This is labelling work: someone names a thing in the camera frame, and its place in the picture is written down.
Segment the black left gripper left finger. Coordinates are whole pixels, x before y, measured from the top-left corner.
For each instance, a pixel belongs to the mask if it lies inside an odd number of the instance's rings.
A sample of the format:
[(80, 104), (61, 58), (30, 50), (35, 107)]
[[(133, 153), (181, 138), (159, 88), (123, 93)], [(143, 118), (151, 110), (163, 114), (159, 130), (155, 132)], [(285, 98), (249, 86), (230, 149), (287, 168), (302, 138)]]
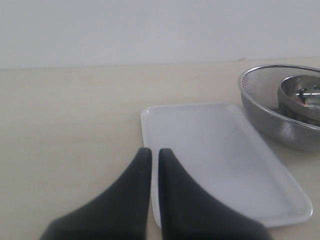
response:
[(128, 167), (99, 196), (61, 216), (42, 240), (144, 240), (151, 195), (152, 152), (140, 148)]

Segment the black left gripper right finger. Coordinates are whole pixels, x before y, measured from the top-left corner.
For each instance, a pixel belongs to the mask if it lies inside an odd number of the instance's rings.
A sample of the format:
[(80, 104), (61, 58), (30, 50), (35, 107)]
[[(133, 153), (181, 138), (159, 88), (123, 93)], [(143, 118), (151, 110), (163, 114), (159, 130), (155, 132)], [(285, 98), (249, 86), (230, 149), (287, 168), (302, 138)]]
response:
[(158, 198), (164, 240), (270, 240), (267, 228), (205, 191), (174, 152), (158, 155)]

